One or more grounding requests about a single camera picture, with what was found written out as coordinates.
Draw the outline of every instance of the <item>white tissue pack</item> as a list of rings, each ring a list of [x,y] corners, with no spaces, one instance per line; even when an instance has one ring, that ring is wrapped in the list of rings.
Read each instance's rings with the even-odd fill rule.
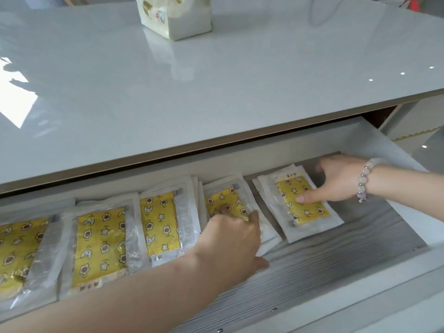
[[[142,24],[171,41],[212,30],[211,0],[136,0]]]

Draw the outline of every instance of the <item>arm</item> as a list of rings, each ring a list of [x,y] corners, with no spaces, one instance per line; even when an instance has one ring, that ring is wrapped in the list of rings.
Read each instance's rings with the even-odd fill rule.
[[[355,196],[365,163],[363,159],[347,155],[321,158],[317,170],[325,172],[325,184],[300,195],[297,201],[341,201]],[[444,221],[444,175],[378,165],[367,179],[368,193]]]
[[[167,332],[268,262],[258,213],[216,215],[185,255],[0,325],[2,332]]]

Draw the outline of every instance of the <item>logo on tissue package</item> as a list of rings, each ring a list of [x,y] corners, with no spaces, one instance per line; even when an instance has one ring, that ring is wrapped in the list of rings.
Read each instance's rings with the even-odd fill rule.
[[[158,19],[158,21],[160,22],[160,24],[165,24],[165,17],[164,17],[164,15],[163,15],[162,11],[159,10],[159,11],[156,13],[156,19]]]

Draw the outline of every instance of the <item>yellow patterned cloth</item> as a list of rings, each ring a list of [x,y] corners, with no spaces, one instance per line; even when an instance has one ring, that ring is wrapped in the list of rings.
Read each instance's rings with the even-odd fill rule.
[[[143,198],[140,209],[148,254],[152,256],[180,249],[173,193]]]
[[[39,218],[0,225],[0,300],[20,291],[48,223]]]
[[[208,213],[211,217],[220,213],[220,207],[222,205],[227,205],[230,213],[232,213],[234,216],[243,218],[245,221],[248,221],[248,212],[244,208],[244,205],[242,204],[241,199],[233,186],[211,195],[209,198],[207,198],[205,204],[207,205]]]
[[[302,175],[275,182],[282,197],[293,216],[296,225],[313,221],[319,217],[331,216],[322,202],[299,203],[294,199],[297,195],[311,190],[311,186]]]
[[[72,287],[118,272],[123,274],[126,268],[124,208],[83,215],[77,218],[77,223]]]

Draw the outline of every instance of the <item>stack of packages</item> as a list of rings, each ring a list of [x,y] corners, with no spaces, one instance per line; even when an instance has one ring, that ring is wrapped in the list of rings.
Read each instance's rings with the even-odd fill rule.
[[[343,223],[325,201],[295,201],[316,189],[302,166],[253,183],[289,243]],[[282,241],[241,174],[206,185],[186,175],[141,193],[74,205],[72,199],[0,215],[0,322],[175,259],[222,206],[247,222],[259,212],[257,256]]]

